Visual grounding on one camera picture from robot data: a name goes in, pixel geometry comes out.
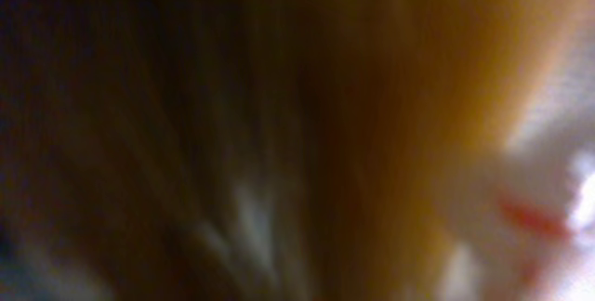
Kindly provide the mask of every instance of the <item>hair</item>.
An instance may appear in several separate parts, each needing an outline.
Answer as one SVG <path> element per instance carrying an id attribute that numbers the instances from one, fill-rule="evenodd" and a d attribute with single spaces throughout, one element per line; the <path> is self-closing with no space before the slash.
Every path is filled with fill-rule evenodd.
<path id="1" fill-rule="evenodd" d="M 503 142 L 580 3 L 2 0 L 0 212 L 117 299 L 433 298 L 429 179 Z"/>

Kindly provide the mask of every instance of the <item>red stripe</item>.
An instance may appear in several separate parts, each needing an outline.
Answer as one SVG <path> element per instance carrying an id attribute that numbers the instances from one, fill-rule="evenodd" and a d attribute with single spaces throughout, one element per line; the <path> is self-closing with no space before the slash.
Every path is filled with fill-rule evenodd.
<path id="1" fill-rule="evenodd" d="M 553 240 L 564 241 L 573 235 L 563 221 L 548 216 L 536 208 L 506 197 L 500 197 L 497 204 L 504 218 L 518 228 Z"/>

